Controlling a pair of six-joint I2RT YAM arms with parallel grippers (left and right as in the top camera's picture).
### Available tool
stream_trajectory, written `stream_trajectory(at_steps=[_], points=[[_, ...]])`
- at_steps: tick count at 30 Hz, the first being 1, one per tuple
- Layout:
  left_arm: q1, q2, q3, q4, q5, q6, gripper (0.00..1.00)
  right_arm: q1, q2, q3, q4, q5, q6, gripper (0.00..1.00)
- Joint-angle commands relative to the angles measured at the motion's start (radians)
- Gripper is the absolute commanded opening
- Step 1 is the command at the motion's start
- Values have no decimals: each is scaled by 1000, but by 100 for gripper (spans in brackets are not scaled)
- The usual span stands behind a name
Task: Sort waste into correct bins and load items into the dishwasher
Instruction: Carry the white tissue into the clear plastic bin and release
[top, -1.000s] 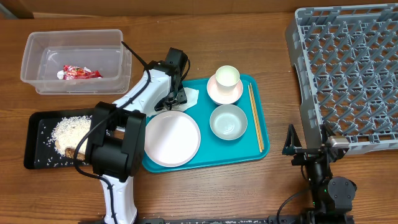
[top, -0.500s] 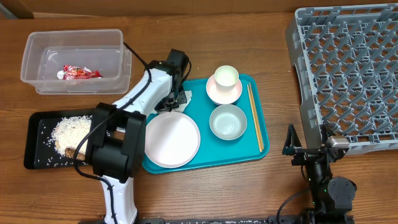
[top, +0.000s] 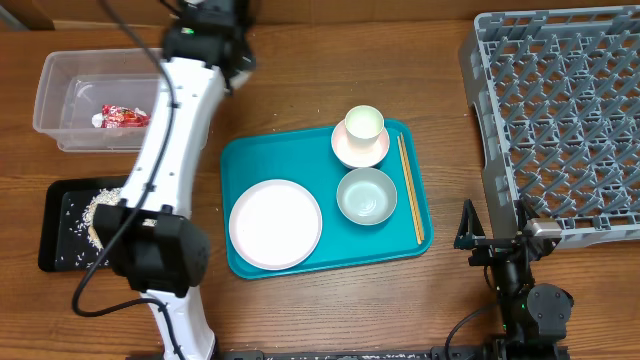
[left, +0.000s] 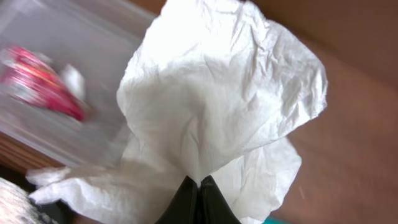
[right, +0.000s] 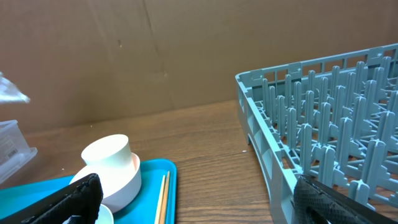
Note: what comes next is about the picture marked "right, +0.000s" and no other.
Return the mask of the white napkin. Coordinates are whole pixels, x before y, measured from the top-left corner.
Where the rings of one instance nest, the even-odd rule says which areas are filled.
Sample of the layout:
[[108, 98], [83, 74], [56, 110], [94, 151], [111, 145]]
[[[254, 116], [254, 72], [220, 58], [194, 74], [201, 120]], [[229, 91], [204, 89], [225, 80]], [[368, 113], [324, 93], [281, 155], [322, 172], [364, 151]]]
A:
[[1, 95], [2, 105], [11, 103], [30, 103], [30, 98], [23, 94], [18, 87], [1, 73]]

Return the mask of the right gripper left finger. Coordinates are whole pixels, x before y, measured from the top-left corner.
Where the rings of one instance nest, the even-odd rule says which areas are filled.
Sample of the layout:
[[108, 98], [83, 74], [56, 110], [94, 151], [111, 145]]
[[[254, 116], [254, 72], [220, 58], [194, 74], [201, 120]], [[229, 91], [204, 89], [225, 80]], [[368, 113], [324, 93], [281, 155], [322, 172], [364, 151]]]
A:
[[1, 224], [94, 224], [103, 190], [98, 174], [91, 173], [32, 205], [3, 219]]

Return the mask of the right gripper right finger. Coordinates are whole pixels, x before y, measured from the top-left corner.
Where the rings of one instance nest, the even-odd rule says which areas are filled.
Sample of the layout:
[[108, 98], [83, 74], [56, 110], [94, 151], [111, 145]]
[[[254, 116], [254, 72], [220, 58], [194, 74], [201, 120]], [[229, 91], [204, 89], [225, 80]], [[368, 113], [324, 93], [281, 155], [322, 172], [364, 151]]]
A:
[[294, 211], [300, 224], [397, 224], [307, 175], [297, 177]]

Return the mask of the white cup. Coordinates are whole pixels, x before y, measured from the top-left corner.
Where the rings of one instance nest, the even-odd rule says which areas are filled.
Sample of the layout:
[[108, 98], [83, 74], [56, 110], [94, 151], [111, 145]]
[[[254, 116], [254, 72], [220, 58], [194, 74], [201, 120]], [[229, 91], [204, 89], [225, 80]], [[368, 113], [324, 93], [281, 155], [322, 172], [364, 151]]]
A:
[[107, 180], [123, 180], [136, 171], [129, 138], [124, 134], [113, 134], [92, 142], [82, 151], [81, 158]]

